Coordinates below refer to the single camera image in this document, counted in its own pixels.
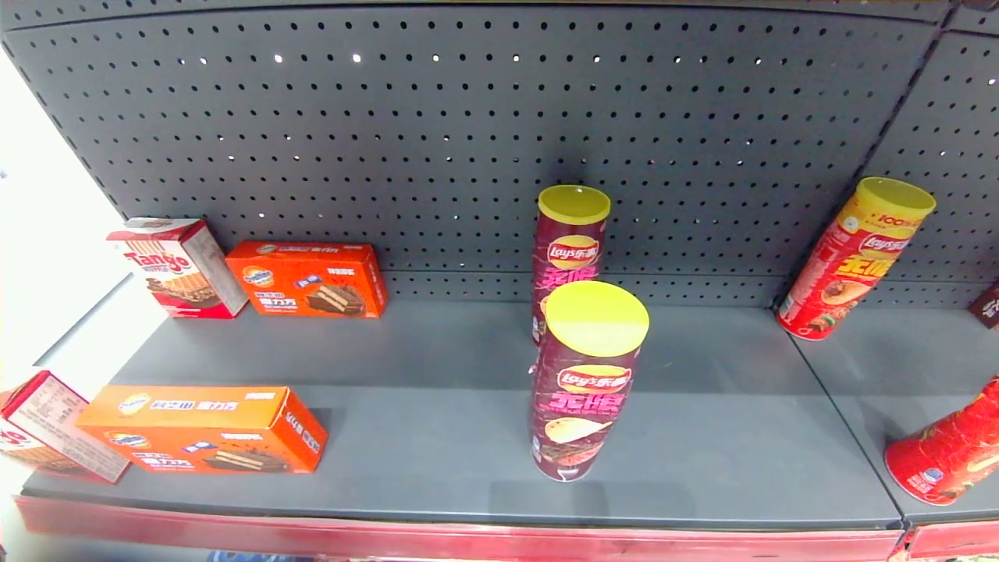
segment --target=snack package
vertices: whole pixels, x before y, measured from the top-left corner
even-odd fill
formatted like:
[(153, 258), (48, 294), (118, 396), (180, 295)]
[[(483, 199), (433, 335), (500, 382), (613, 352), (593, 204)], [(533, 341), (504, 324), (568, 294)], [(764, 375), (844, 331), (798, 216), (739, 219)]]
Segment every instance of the snack package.
[(226, 261), (261, 314), (378, 318), (388, 301), (370, 244), (247, 241)]
[(610, 199), (583, 185), (554, 185), (537, 197), (530, 337), (540, 344), (546, 299), (556, 287), (600, 271)]
[(171, 316), (234, 318), (247, 303), (201, 219), (129, 219), (108, 241)]
[(49, 371), (0, 393), (0, 454), (57, 476), (118, 482), (128, 460), (74, 422), (87, 401)]
[(577, 281), (551, 292), (546, 313), (530, 452), (545, 476), (571, 482), (589, 470), (624, 407), (648, 311), (616, 285)]
[(999, 329), (999, 281), (971, 303), (968, 310), (988, 329)]
[(860, 180), (777, 310), (788, 333), (822, 340), (888, 272), (926, 215), (929, 193), (889, 178)]
[(999, 467), (999, 375), (963, 409), (888, 445), (884, 464), (912, 497), (954, 503)]
[(76, 423), (154, 472), (311, 473), (327, 438), (287, 386), (110, 385)]

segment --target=pegboard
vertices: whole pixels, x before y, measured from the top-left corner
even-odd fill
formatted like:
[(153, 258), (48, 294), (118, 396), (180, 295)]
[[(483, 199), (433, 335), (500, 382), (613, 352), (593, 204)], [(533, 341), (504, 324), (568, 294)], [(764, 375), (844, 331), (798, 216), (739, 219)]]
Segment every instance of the pegboard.
[(605, 273), (644, 300), (767, 306), (933, 32), (803, 11), (314, 7), (26, 28), (4, 47), (125, 216), (203, 215), (226, 247), (368, 241), (393, 274), (435, 272), (397, 275), (401, 296), (457, 272), (497, 287), (461, 298), (523, 300), (536, 193), (585, 183), (614, 201)]
[(997, 106), (999, 41), (946, 34), (866, 169), (937, 199), (887, 279), (991, 283), (999, 274)]
[[(988, 6), (990, 2), (979, 1), (977, 4)], [(991, 10), (976, 10), (970, 8), (968, 5), (963, 5), (958, 8), (954, 17), (951, 18), (948, 27), (962, 31), (999, 35), (999, 8), (993, 7)]]
[[(342, 0), (342, 5), (364, 4), (423, 4), (435, 0)], [(861, 14), (920, 21), (937, 21), (947, 10), (947, 2), (867, 2), (840, 0), (700, 0), (698, 2), (647, 1), (647, 5), (711, 5), (713, 7), (753, 7), (771, 10), (803, 10)], [(318, 0), (286, 0), (285, 6), (329, 6)], [(127, 18), (168, 13), (185, 13), (206, 10), (231, 10), (274, 7), (273, 0), (50, 0), (40, 2), (11, 2), (2, 8), (6, 16), (4, 31), (43, 25), (66, 24), (107, 18)]]

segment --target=red can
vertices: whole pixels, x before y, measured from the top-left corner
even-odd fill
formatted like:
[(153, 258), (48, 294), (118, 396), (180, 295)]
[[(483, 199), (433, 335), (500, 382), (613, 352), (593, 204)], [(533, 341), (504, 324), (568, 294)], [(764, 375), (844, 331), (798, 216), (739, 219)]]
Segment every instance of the red can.
[(631, 389), (648, 312), (631, 293), (599, 281), (555, 289), (534, 371), (531, 455), (545, 476), (582, 478)]
[(888, 272), (936, 206), (914, 185), (864, 178), (829, 225), (777, 311), (791, 335), (822, 340)]
[(553, 185), (537, 197), (537, 207), (530, 327), (534, 345), (544, 334), (545, 299), (551, 291), (599, 272), (610, 199), (583, 185)]
[(914, 498), (954, 503), (999, 467), (999, 375), (964, 409), (889, 445), (884, 464)]

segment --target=orange box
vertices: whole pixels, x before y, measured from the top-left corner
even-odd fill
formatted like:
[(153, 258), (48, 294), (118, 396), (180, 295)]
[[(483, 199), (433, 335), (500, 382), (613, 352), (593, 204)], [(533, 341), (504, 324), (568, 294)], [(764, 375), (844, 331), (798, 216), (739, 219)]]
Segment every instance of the orange box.
[(251, 240), (226, 262), (261, 314), (378, 318), (388, 300), (370, 244)]
[(76, 425), (154, 472), (311, 473), (327, 438), (287, 386), (109, 385)]
[(0, 454), (46, 474), (118, 482), (128, 459), (73, 425), (86, 407), (49, 371), (0, 392)]

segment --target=white and red box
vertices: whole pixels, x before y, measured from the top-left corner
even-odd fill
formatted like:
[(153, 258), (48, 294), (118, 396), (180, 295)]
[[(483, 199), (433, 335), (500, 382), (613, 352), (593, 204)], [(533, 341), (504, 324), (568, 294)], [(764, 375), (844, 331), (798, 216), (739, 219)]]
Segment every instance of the white and red box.
[(247, 303), (201, 219), (133, 218), (108, 235), (171, 316), (234, 318)]
[(49, 371), (0, 393), (0, 454), (58, 476), (116, 483), (129, 461), (76, 427), (88, 402)]

